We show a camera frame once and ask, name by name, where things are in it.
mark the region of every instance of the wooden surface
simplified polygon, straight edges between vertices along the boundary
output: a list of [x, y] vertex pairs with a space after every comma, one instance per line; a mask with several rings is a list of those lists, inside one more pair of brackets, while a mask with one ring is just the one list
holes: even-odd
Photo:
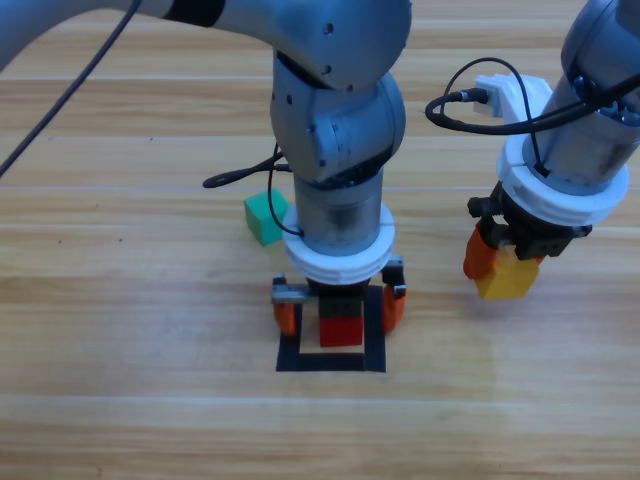
[[[242, 207], [266, 179], [199, 187], [269, 155], [270, 53], [136, 18], [0, 185], [0, 478], [640, 478], [638, 163], [529, 297], [483, 303], [461, 271], [465, 205], [495, 184], [503, 139], [421, 113], [479, 56], [555, 84], [582, 4], [414, 1], [394, 68], [409, 136], [385, 192], [410, 298], [387, 374], [274, 371], [270, 280], [291, 268]], [[74, 19], [2, 73], [1, 157], [118, 18]]]

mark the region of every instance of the black tape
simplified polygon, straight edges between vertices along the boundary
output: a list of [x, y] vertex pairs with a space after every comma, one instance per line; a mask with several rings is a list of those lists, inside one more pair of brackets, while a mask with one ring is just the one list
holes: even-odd
[[364, 354], [300, 353], [302, 305], [296, 305], [296, 336], [280, 336], [278, 372], [386, 372], [382, 330], [382, 288], [369, 287], [364, 297]]
[[188, 23], [199, 27], [213, 27], [222, 11], [225, 0], [174, 0], [165, 20]]

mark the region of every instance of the metal cylinder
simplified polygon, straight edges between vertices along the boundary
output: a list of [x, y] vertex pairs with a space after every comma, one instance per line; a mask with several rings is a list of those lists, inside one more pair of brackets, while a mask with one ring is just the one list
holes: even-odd
[[[544, 113], [579, 101], [575, 85], [563, 76]], [[617, 106], [602, 109], [576, 122], [537, 134], [540, 158], [550, 173], [543, 177], [534, 167], [531, 137], [523, 157], [531, 172], [549, 187], [570, 195], [603, 191], [640, 143], [638, 117]]]
[[318, 253], [342, 257], [369, 248], [380, 232], [383, 172], [353, 187], [322, 190], [294, 176], [298, 225]]

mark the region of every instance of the cable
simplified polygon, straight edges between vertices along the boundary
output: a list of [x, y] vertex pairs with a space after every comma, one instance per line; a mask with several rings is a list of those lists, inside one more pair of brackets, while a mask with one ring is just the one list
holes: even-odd
[[552, 130], [554, 128], [562, 127], [568, 123], [575, 122], [576, 120], [580, 120], [581, 118], [596, 112], [602, 107], [611, 105], [614, 101], [624, 97], [637, 88], [640, 88], [640, 74], [634, 75], [633, 77], [630, 77], [601, 93], [594, 94], [589, 99], [575, 102], [562, 107], [559, 110], [548, 112], [536, 117], [531, 122], [527, 120], [526, 122], [510, 123], [499, 126], [469, 124], [460, 120], [454, 120], [443, 112], [436, 113], [435, 110], [438, 107], [443, 106], [445, 103], [462, 101], [444, 96], [430, 102], [425, 109], [425, 114], [429, 121], [435, 125], [457, 132], [494, 136], [529, 135], [531, 133], [540, 133]]
[[[470, 62], [467, 65], [465, 65], [464, 67], [462, 67], [460, 70], [458, 70], [458, 72], [449, 81], [449, 84], [447, 85], [447, 88], [446, 88], [446, 90], [444, 92], [444, 97], [447, 97], [449, 95], [449, 92], [451, 91], [451, 88], [453, 87], [453, 84], [460, 77], [460, 75], [462, 75], [464, 72], [469, 70], [471, 67], [473, 67], [473, 66], [475, 66], [475, 65], [477, 65], [479, 63], [487, 63], [487, 62], [498, 63], [498, 64], [508, 68], [511, 71], [511, 73], [513, 73], [513, 75], [516, 77], [516, 80], [518, 81], [518, 85], [520, 85], [520, 90], [522, 90], [522, 99], [524, 100], [524, 109], [525, 109], [525, 112], [527, 114], [527, 123], [528, 123], [529, 126], [531, 126], [531, 124], [532, 124], [531, 107], [529, 105], [529, 96], [527, 95], [527, 88], [524, 85], [524, 81], [522, 80], [522, 77], [520, 76], [520, 73], [518, 73], [518, 71], [515, 69], [515, 67], [513, 67], [513, 65], [511, 65], [509, 62], [507, 62], [505, 60], [502, 60], [501, 58], [483, 57], [483, 58], [479, 58], [477, 60], [474, 60], [473, 62]], [[442, 105], [440, 106], [440, 115], [444, 115], [444, 107], [445, 107], [445, 105], [446, 105], [446, 103], [442, 103]], [[538, 147], [538, 139], [536, 138], [536, 134], [533, 131], [531, 132], [531, 143], [533, 145], [533, 152], [534, 152], [535, 157], [536, 157], [536, 167], [538, 168], [540, 173], [542, 173], [543, 175], [546, 173], [546, 175], [548, 175], [549, 172], [544, 168], [544, 166], [542, 164], [542, 160], [540, 158], [540, 148]]]
[[274, 163], [283, 158], [284, 155], [282, 153], [278, 153], [271, 158], [267, 158], [265, 161], [260, 162], [255, 167], [251, 168], [243, 168], [241, 170], [235, 170], [233, 172], [222, 173], [220, 175], [216, 175], [215, 177], [208, 178], [204, 181], [202, 186], [204, 188], [218, 188], [224, 187], [225, 185], [230, 185], [235, 183], [243, 178], [246, 178], [254, 173], [259, 172], [268, 172], [271, 167], [274, 167], [276, 172], [291, 172], [291, 167], [289, 165], [275, 165]]
[[[275, 149], [273, 150], [273, 158], [276, 158], [279, 148], [280, 148], [279, 145], [276, 143]], [[273, 183], [273, 171], [275, 169], [275, 164], [278, 160], [279, 159], [274, 160], [273, 163], [271, 164], [271, 168], [269, 169], [269, 181], [267, 182], [267, 198], [269, 199], [269, 210], [271, 210], [271, 217], [273, 217], [273, 221], [276, 223], [276, 225], [278, 225], [278, 227], [280, 227], [280, 230], [282, 230], [283, 232], [289, 233], [291, 235], [295, 235], [300, 238], [304, 238], [304, 232], [302, 230], [300, 230], [299, 232], [296, 232], [295, 230], [290, 230], [284, 225], [282, 225], [282, 223], [280, 223], [280, 220], [278, 220], [278, 216], [276, 215], [275, 210], [273, 209], [273, 199], [271, 198], [271, 187]]]
[[267, 199], [269, 201], [269, 211], [271, 212], [271, 217], [275, 224], [280, 228], [283, 232], [290, 233], [291, 235], [296, 235], [298, 237], [304, 237], [304, 232], [296, 232], [294, 230], [290, 230], [278, 220], [278, 216], [276, 215], [275, 209], [273, 208], [273, 172], [291, 172], [291, 167], [289, 165], [276, 165], [276, 162], [282, 158], [284, 155], [282, 152], [279, 152], [280, 146], [276, 143], [276, 146], [273, 150], [273, 155], [270, 158], [267, 158], [263, 162], [260, 162], [254, 167], [251, 168], [243, 168], [241, 170], [235, 170], [233, 172], [222, 173], [220, 175], [216, 175], [215, 177], [211, 177], [204, 181], [202, 186], [204, 188], [218, 188], [223, 187], [225, 185], [230, 185], [238, 180], [242, 180], [243, 178], [248, 177], [249, 175], [253, 175], [258, 172], [269, 172], [269, 181], [267, 183]]
[[104, 45], [98, 50], [98, 53], [93, 57], [91, 62], [85, 67], [85, 69], [78, 75], [78, 78], [67, 88], [67, 90], [62, 94], [62, 96], [58, 99], [58, 101], [51, 107], [51, 110], [47, 112], [47, 114], [40, 120], [40, 122], [29, 132], [29, 134], [20, 142], [20, 144], [16, 147], [16, 149], [7, 157], [2, 165], [0, 165], [0, 178], [7, 173], [7, 171], [11, 168], [11, 166], [15, 163], [20, 155], [24, 153], [24, 151], [29, 148], [29, 145], [36, 139], [38, 135], [44, 130], [49, 123], [54, 119], [54, 117], [62, 110], [62, 107], [69, 101], [69, 99], [73, 96], [74, 93], [80, 88], [80, 86], [85, 82], [87, 77], [91, 75], [91, 73], [95, 70], [98, 64], [102, 61], [107, 52], [113, 47], [113, 44], [116, 43], [118, 37], [125, 29], [125, 27], [129, 24], [135, 13], [140, 8], [142, 4], [142, 0], [133, 0], [129, 10], [122, 18], [116, 29], [109, 36]]

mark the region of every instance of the white flange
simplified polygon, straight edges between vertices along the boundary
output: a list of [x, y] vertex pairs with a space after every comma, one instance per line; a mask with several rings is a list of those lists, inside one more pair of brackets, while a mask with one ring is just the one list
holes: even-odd
[[[289, 208], [283, 225], [291, 230], [298, 228], [295, 205]], [[283, 233], [284, 245], [292, 265], [306, 278], [325, 285], [354, 285], [374, 277], [382, 271], [393, 255], [396, 227], [393, 215], [382, 204], [380, 233], [373, 245], [355, 255], [333, 257], [309, 248], [302, 238]]]
[[[533, 117], [539, 116], [553, 94], [541, 78], [522, 75]], [[513, 75], [480, 76], [476, 87], [489, 92], [489, 103], [476, 109], [505, 123], [527, 120], [522, 91]], [[545, 185], [531, 173], [523, 158], [527, 135], [511, 136], [498, 159], [498, 178], [503, 190], [531, 215], [567, 227], [594, 225], [607, 218], [629, 189], [629, 170], [625, 165], [600, 193], [589, 196], [569, 195]]]

